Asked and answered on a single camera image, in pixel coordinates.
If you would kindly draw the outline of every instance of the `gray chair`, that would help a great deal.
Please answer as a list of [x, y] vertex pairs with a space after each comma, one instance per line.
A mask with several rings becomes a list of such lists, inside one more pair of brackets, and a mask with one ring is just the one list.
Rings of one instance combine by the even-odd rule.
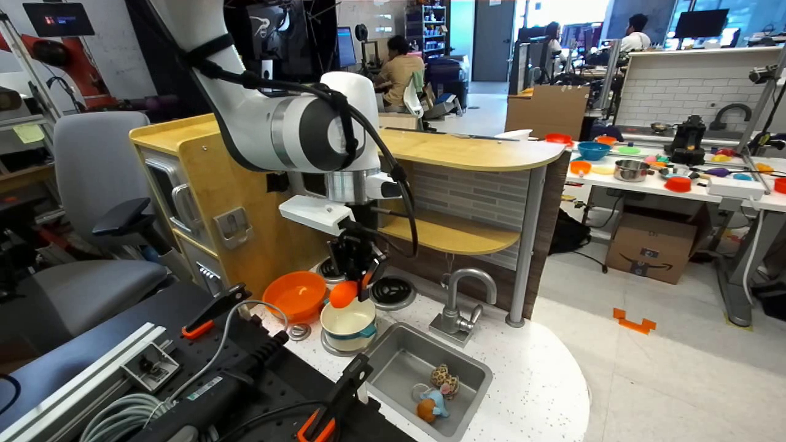
[[[144, 126], [143, 114], [81, 114], [53, 126], [53, 173], [73, 231], [103, 249], [95, 223], [111, 214], [116, 231], [139, 222], [139, 208], [117, 223], [117, 207], [144, 202], [148, 181], [127, 132]], [[0, 342], [22, 340], [36, 352], [95, 327], [168, 283], [168, 271], [148, 260], [75, 260], [43, 268], [17, 286], [17, 298], [0, 305]]]

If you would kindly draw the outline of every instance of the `stainless steel basin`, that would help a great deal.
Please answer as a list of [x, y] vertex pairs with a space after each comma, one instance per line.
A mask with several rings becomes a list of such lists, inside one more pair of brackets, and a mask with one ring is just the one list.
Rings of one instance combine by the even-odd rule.
[[[392, 325], [366, 353], [374, 365], [366, 380], [369, 392], [434, 440], [458, 440], [490, 383], [489, 365], [407, 325]], [[450, 373], [458, 378], [458, 390], [445, 398], [446, 418], [426, 425], [415, 416], [409, 390], [415, 383], [429, 386], [429, 376], [440, 363], [446, 363]]]

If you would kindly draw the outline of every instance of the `bag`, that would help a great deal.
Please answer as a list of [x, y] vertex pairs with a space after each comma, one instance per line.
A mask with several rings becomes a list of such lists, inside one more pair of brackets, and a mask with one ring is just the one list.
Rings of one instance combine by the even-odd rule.
[[0, 300], [14, 295], [17, 283], [26, 276], [33, 257], [36, 250], [19, 236], [0, 231]]
[[547, 255], [552, 255], [552, 254], [573, 254], [573, 250], [580, 250], [586, 244], [589, 244], [589, 225], [575, 222], [569, 214], [564, 214], [559, 208], [555, 236], [549, 240]]

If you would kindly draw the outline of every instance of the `sink faucet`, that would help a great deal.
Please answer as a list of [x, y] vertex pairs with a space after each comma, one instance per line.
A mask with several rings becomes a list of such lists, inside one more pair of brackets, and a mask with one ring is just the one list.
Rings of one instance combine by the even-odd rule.
[[446, 277], [446, 300], [445, 300], [445, 309], [431, 320], [429, 328], [446, 335], [451, 342], [456, 343], [467, 343], [474, 325], [480, 320], [484, 314], [484, 305], [476, 305], [471, 311], [462, 311], [458, 306], [458, 283], [464, 277], [474, 277], [484, 286], [487, 289], [487, 305], [495, 305], [495, 283], [490, 281], [489, 272], [478, 271], [478, 268], [458, 268], [455, 272], [450, 272]]

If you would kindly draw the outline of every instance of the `wooden counter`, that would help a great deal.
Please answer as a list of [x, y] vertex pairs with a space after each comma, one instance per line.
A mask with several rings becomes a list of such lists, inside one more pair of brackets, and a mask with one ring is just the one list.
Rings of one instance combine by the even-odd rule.
[[156, 150], [165, 155], [176, 155], [180, 147], [196, 138], [209, 138], [219, 132], [219, 122], [214, 114], [181, 119], [181, 121], [166, 121], [156, 126], [143, 126], [129, 131], [133, 144]]
[[[186, 142], [211, 138], [215, 132], [215, 119], [207, 114], [196, 119], [137, 127], [129, 132], [129, 141], [148, 150], [181, 155], [181, 147]], [[542, 170], [563, 155], [563, 147], [557, 144], [525, 141], [456, 138], [412, 131], [381, 131], [381, 138], [398, 162], [480, 174]], [[392, 239], [409, 240], [409, 225], [406, 218], [383, 218], [381, 231]], [[417, 218], [417, 231], [419, 245], [455, 255], [490, 255], [515, 245], [520, 239], [519, 231], [476, 225], [462, 218], [429, 217]]]
[[563, 155], [547, 142], [456, 138], [409, 131], [381, 131], [396, 160], [467, 173], [541, 170]]
[[[159, 153], [176, 153], [181, 142], [219, 132], [211, 114], [148, 126], [129, 132], [135, 144]], [[381, 131], [396, 160], [434, 165], [467, 173], [522, 173], [541, 170], [563, 155], [547, 142], [456, 138], [436, 132]]]

